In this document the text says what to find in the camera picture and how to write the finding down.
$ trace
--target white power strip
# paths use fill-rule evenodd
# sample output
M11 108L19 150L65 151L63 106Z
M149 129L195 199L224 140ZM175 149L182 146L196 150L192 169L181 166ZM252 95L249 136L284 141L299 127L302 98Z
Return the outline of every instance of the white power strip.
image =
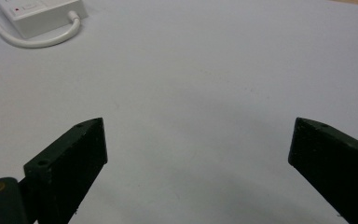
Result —
M0 8L24 38L71 23L68 12L87 17L81 0L0 0Z

